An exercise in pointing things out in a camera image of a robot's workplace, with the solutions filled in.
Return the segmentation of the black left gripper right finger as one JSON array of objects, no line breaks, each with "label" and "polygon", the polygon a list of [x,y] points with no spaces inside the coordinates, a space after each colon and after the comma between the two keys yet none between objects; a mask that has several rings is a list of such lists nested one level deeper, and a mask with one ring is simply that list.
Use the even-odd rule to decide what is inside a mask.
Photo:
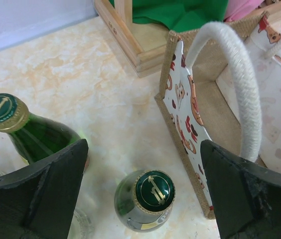
[{"label": "black left gripper right finger", "polygon": [[281,174],[210,140],[202,165],[222,239],[281,239]]}]

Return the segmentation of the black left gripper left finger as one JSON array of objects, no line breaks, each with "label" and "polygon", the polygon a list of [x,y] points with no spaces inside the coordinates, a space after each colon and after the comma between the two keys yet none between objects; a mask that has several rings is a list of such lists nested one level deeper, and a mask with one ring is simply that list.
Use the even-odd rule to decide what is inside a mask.
[{"label": "black left gripper left finger", "polygon": [[68,237],[88,154],[85,139],[0,176],[0,239]]}]

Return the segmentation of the green Perrier bottle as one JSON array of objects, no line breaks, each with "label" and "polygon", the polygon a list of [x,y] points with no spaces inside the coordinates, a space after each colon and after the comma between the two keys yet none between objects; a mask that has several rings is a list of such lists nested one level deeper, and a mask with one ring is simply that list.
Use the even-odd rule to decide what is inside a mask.
[{"label": "green Perrier bottle", "polygon": [[169,218],[175,195],[175,185],[165,172],[138,170],[118,184],[114,196],[115,211],[130,230],[151,232]]},{"label": "green Perrier bottle", "polygon": [[0,132],[6,133],[27,164],[42,160],[80,140],[60,122],[31,113],[18,97],[0,93]]}]

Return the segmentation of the clear Chang soda bottle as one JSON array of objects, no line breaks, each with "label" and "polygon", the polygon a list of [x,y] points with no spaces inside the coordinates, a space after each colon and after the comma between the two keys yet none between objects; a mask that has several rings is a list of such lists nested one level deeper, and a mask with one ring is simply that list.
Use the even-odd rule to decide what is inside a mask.
[{"label": "clear Chang soda bottle", "polygon": [[75,208],[68,234],[68,239],[91,239],[94,234],[94,225],[89,215]]}]

